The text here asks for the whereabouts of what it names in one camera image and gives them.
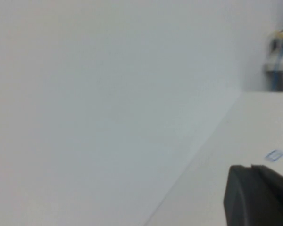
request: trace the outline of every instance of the blurry object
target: blurry object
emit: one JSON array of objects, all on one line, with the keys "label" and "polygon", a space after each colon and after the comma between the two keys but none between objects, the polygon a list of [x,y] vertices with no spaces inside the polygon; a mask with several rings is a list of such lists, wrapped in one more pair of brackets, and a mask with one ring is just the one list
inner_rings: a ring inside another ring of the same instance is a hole
[{"label": "blurry object", "polygon": [[283,226],[283,176],[265,166],[231,166],[224,208],[228,226]]},{"label": "blurry object", "polygon": [[272,75],[271,90],[283,91],[283,29],[274,33],[269,48],[265,71]]}]

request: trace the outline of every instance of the white wall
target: white wall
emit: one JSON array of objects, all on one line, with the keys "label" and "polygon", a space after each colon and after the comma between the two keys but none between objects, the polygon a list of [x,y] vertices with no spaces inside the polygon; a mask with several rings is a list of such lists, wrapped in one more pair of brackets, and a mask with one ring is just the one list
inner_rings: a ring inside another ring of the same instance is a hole
[{"label": "white wall", "polygon": [[265,89],[271,6],[0,1],[0,225],[143,225],[241,89]]}]

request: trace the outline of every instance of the white table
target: white table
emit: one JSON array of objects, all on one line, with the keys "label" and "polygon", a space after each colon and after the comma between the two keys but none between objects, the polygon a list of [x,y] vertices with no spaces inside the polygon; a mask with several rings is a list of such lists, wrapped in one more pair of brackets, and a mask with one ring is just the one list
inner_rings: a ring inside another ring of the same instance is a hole
[{"label": "white table", "polygon": [[243,94],[147,226],[225,226],[229,167],[266,165],[283,175],[283,157],[265,160],[274,149],[283,150],[283,93]]}]

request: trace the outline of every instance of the blue sticker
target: blue sticker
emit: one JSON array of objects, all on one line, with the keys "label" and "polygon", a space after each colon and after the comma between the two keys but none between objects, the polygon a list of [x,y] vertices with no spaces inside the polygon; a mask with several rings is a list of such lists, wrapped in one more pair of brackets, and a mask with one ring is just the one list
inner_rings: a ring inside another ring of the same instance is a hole
[{"label": "blue sticker", "polygon": [[283,151],[281,151],[281,150],[273,150],[271,153],[269,153],[265,157],[265,159],[267,161],[274,162],[274,161],[277,161],[278,159],[280,159],[282,156],[283,156]]}]

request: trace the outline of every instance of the black object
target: black object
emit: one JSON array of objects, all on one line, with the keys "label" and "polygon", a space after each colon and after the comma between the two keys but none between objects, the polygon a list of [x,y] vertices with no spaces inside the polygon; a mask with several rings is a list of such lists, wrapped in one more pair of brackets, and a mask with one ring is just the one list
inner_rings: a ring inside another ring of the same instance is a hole
[{"label": "black object", "polygon": [[283,176],[265,166],[231,166],[224,208],[228,226],[283,226]]}]

